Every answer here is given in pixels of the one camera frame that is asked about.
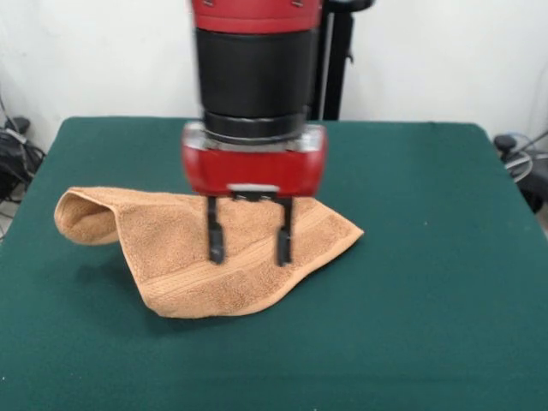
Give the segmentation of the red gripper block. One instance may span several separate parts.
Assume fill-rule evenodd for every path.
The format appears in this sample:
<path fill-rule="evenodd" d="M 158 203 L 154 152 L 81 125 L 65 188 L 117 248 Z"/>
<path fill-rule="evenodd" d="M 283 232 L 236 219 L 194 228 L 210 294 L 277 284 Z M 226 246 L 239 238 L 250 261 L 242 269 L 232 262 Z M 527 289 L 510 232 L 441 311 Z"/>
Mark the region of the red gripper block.
<path fill-rule="evenodd" d="M 294 206 L 291 197 L 313 197 L 317 193 L 327 146 L 326 129 L 316 124 L 306 125 L 295 140 L 244 146 L 214 140 L 202 122 L 187 123 L 182 131 L 182 164 L 193 191 L 209 195 L 209 260 L 220 265 L 225 256 L 223 228 L 217 220 L 217 197 L 261 193 L 278 196 L 274 202 L 283 208 L 283 223 L 277 232 L 277 265 L 290 264 Z"/>

